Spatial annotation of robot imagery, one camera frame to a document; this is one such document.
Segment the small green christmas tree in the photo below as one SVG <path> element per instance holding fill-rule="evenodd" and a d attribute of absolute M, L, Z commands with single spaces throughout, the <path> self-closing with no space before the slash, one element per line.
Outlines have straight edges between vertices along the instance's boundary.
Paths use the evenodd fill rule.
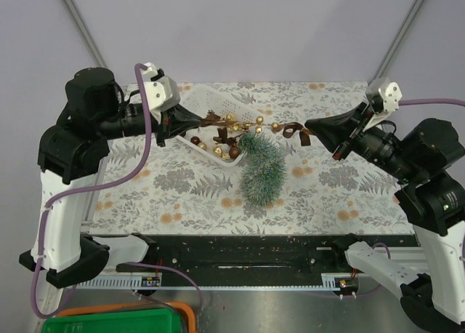
<path fill-rule="evenodd" d="M 255 133 L 244 134 L 238 147 L 245 154 L 246 165 L 240 189 L 253 206 L 271 204 L 280 197 L 286 180 L 286 156 L 270 138 Z"/>

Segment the white plastic basket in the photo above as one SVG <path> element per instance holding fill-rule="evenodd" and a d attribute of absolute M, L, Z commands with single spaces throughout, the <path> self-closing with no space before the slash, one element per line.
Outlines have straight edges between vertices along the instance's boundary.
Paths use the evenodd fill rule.
<path fill-rule="evenodd" d="M 216 115 L 225 117 L 228 114 L 234 116 L 237 121 L 255 122 L 261 115 L 259 111 L 236 100 L 232 95 L 220 92 L 213 87 L 199 84 L 192 86 L 190 90 L 181 94 L 180 105 L 201 117 L 206 117 L 208 111 L 215 112 Z M 241 153 L 236 159 L 223 160 L 213 152 L 214 146 L 222 148 L 223 153 L 229 148 L 226 144 L 217 144 L 213 137 L 217 135 L 216 127 L 204 127 L 199 130 L 190 130 L 184 137 L 177 136 L 178 141 L 185 144 L 190 149 L 199 152 L 214 163 L 223 167 L 237 166 L 244 154 Z M 192 137 L 198 137 L 198 145 L 191 143 Z"/>

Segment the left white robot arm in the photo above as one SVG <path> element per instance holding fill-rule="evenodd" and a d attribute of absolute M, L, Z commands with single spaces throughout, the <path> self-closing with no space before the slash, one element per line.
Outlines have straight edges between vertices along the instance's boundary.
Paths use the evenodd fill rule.
<path fill-rule="evenodd" d="M 67 102 L 39 143 L 43 204 L 32 249 L 20 264 L 58 289 L 83 283 L 105 268 L 152 270 L 156 244 L 140 234 L 88 236 L 81 224 L 111 140 L 145 136 L 145 144 L 166 141 L 201 125 L 200 116 L 180 105 L 177 84 L 152 63 L 135 66 L 140 103 L 132 103 L 107 68 L 85 68 L 66 84 Z"/>

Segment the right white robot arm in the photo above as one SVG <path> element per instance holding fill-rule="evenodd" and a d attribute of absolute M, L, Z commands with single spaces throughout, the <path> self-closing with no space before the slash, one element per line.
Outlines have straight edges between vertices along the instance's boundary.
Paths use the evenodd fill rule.
<path fill-rule="evenodd" d="M 403 139 L 370 127 L 363 103 L 339 116 L 305 126 L 337 161 L 356 153 L 394 177 L 396 198 L 423 249 L 428 271 L 418 273 L 379 254 L 363 241 L 331 253 L 341 272 L 355 268 L 379 282 L 399 301 L 409 319 L 428 332 L 464 330 L 464 188 L 447 172 L 464 156 L 449 121 L 425 119 Z"/>

